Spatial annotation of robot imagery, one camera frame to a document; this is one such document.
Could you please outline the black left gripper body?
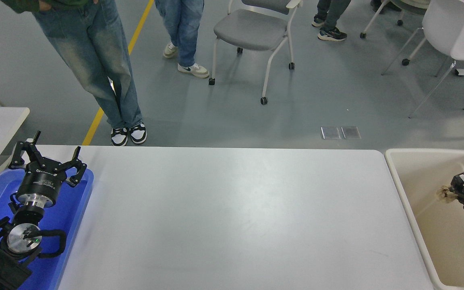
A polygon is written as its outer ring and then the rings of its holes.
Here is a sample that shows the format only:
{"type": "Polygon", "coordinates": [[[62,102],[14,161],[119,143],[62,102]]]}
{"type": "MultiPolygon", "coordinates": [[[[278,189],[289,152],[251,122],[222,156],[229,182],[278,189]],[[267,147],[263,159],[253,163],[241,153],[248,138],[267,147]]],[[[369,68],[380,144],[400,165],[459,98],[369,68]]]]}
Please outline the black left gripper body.
{"type": "Polygon", "coordinates": [[[30,195],[46,196],[49,199],[58,197],[64,172],[54,172],[54,167],[42,167],[40,163],[33,162],[26,166],[26,173],[17,191],[17,197],[30,195]]]}

